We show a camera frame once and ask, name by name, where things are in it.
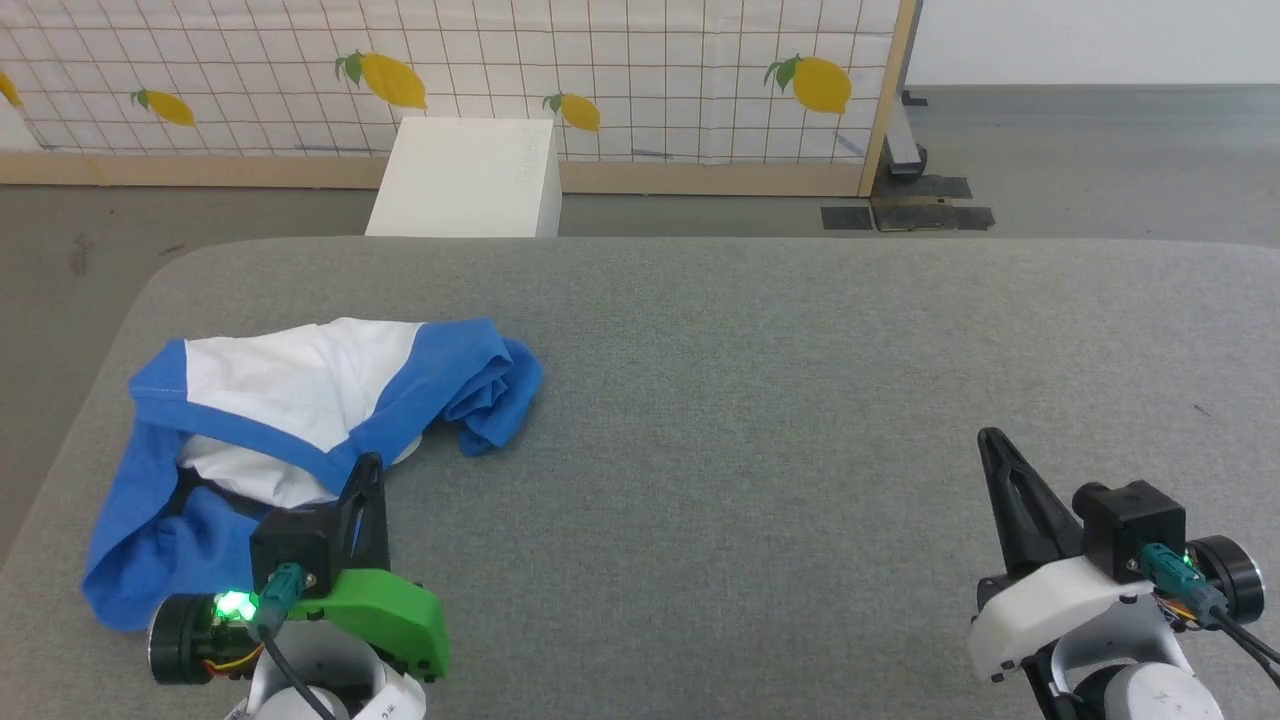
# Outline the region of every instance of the wooden baseboard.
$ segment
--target wooden baseboard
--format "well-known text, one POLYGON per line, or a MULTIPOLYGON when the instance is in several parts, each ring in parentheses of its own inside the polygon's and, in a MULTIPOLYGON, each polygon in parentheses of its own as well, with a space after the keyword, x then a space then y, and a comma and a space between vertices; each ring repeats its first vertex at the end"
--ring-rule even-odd
MULTIPOLYGON (((0 154, 0 184, 315 187, 376 190, 384 158, 0 154)), ((571 193, 851 197, 863 165, 561 163, 571 193)))

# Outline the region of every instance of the gray fabric surface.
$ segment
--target gray fabric surface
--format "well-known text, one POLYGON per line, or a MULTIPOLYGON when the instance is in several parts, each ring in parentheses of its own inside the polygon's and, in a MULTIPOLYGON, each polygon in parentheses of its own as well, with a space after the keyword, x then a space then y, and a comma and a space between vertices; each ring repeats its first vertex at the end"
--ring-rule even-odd
MULTIPOLYGON (((1146 478, 1280 568, 1280 254, 998 240, 273 240, 169 265, 131 313, 0 574, 12 717, 221 717, 152 685, 78 591, 174 336, 493 316, 547 368, 508 448, 389 475, 394 568, 442 597, 436 717, 1037 716, 964 653, 1000 568, 974 436, 1066 495, 1146 478)), ((1280 641, 1280 611, 1254 626, 1280 641)), ((1277 697, 1185 641, 1233 719, 1277 697)))

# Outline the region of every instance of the white foam block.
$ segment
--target white foam block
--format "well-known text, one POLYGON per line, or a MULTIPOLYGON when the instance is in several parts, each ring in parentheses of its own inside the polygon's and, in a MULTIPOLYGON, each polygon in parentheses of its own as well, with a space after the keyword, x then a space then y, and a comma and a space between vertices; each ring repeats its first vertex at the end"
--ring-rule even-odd
POLYGON ((554 237, 552 120, 404 118, 367 236, 554 237))

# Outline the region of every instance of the cloth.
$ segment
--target cloth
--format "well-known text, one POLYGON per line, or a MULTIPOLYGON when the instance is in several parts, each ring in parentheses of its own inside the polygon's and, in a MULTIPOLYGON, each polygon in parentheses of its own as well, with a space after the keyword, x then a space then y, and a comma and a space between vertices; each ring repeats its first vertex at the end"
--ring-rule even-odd
POLYGON ((340 318, 170 341, 129 382, 133 436, 84 596, 102 623, 132 630, 169 594, 252 589, 248 536, 269 506, 334 500, 361 454, 402 460, 436 418, 462 423, 465 455, 503 446, 540 382, 529 348, 486 319, 340 318), (179 468, 205 484, 178 491, 179 468))

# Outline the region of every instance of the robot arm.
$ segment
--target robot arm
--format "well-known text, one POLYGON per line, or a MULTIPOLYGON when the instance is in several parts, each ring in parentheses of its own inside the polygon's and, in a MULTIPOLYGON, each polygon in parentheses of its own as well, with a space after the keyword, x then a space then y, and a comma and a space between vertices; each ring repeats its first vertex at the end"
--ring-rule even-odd
POLYGON ((424 719, 421 683, 448 673, 448 634, 435 596, 388 571, 385 523, 376 455, 360 459, 335 503, 270 511, 250 538, 255 592, 161 603, 152 676, 251 676, 236 720, 424 719))
POLYGON ((1187 542, 1185 510, 1142 480, 1080 488, 1082 527, 1002 432, 982 430, 978 446, 1005 573, 978 583, 974 673, 998 683, 1024 671, 1047 720, 1165 717, 1158 696, 1221 717, 1176 635, 1261 616, 1248 555, 1221 536, 1187 542), (1070 670, 1121 660, 1068 682, 1070 670))

